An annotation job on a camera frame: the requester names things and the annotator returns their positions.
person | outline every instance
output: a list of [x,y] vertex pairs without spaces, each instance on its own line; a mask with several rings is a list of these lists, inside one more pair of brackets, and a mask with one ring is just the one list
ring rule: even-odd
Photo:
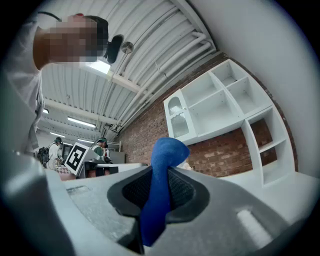
[[44,110],[42,69],[51,63],[94,62],[103,55],[107,42],[108,22],[81,13],[57,21],[48,29],[40,28],[34,15],[21,26],[0,74],[36,114],[24,143],[25,154],[33,154],[39,147],[36,131]]
[[91,147],[93,152],[99,155],[99,157],[102,157],[104,155],[104,151],[107,148],[107,139],[102,137],[99,138],[95,145]]
[[57,161],[60,161],[58,156],[59,146],[62,144],[62,139],[56,137],[49,146],[49,161],[46,163],[46,168],[55,170]]

brick wall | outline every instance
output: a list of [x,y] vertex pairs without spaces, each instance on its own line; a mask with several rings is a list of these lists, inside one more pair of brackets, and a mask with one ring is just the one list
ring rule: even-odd
[[[219,54],[215,58],[197,68],[188,76],[184,77],[163,95],[161,95],[125,130],[120,133],[120,135],[116,138],[116,141],[121,141],[121,148],[122,151],[125,152],[126,163],[150,164],[152,149],[157,139],[169,136],[163,101],[172,93],[183,88],[192,80],[225,61],[226,59],[229,59],[227,55],[224,53]],[[284,118],[283,112],[279,108],[279,105],[272,98],[270,92],[264,86],[262,87],[271,97],[281,116]],[[285,118],[283,120],[291,139],[297,171],[298,162],[296,147],[287,121]],[[269,143],[272,140],[264,120],[260,120],[252,124],[251,127],[254,135],[256,136],[259,147]],[[249,149],[241,128],[218,137],[189,145],[188,148],[190,149],[190,156],[188,157],[187,162],[197,172],[215,177],[221,177],[252,170]],[[264,152],[261,157],[263,165],[271,163],[277,159],[276,152],[274,150],[268,150]]]

ceiling light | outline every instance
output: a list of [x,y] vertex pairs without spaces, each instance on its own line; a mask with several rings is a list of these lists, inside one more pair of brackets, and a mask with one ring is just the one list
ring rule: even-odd
[[87,142],[87,143],[94,143],[93,141],[84,140],[84,139],[80,139],[80,138],[78,138],[78,141],[81,141],[81,142]]
[[71,122],[75,122],[75,123],[78,123],[78,124],[82,124],[84,126],[90,126],[90,127],[96,128],[96,126],[94,124],[92,124],[92,123],[80,121],[80,120],[74,119],[74,118],[69,117],[69,116],[67,118]]
[[110,65],[101,60],[97,60],[93,63],[86,63],[85,65],[92,69],[98,70],[104,74],[107,74],[110,69]]
[[53,133],[53,132],[50,132],[52,135],[57,135],[59,137],[62,137],[62,138],[65,138],[66,136],[63,136],[63,135],[60,135],[60,134],[56,134],[56,133]]

white ceiling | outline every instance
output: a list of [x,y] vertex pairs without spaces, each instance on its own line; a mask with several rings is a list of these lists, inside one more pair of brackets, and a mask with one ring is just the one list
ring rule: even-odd
[[[181,0],[173,0],[173,2],[185,3]],[[124,41],[134,44],[134,51],[131,54],[119,52],[117,61],[110,70],[115,76],[119,75],[126,81],[136,84],[135,89],[130,87],[128,89],[107,80],[106,76],[97,75],[76,66],[50,64],[43,69],[43,96],[45,99],[60,103],[62,108],[59,110],[46,106],[49,114],[43,114],[39,128],[65,135],[70,142],[75,142],[77,138],[94,141],[103,133],[103,127],[108,130],[111,125],[97,119],[88,119],[82,114],[75,115],[69,111],[70,109],[61,110],[64,106],[118,120],[137,94],[137,88],[139,90],[153,74],[158,72],[159,67],[196,39],[192,32],[204,33],[195,29],[194,20],[188,19],[187,16],[190,16],[183,14],[169,0],[54,0],[41,6],[40,10],[51,12],[60,18],[76,13],[102,17],[109,23],[109,41],[115,35],[122,34]],[[43,28],[55,22],[53,18],[43,14],[39,14],[38,18]],[[201,46],[203,46],[201,43],[193,46],[169,68],[184,60]],[[201,54],[212,50],[215,50],[215,47],[211,41],[211,47]],[[159,89],[165,85],[166,81],[159,86]],[[96,124],[97,128],[90,129],[88,126],[70,122],[67,117]],[[109,131],[107,139],[112,139],[114,134]]]

blue cloth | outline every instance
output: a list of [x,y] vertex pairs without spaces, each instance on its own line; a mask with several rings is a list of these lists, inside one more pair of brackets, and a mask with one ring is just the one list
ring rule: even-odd
[[171,211],[168,167],[181,164],[189,154],[189,149],[175,138],[160,138],[153,147],[150,193],[140,214],[140,231],[145,246],[152,246],[165,230],[166,214]]

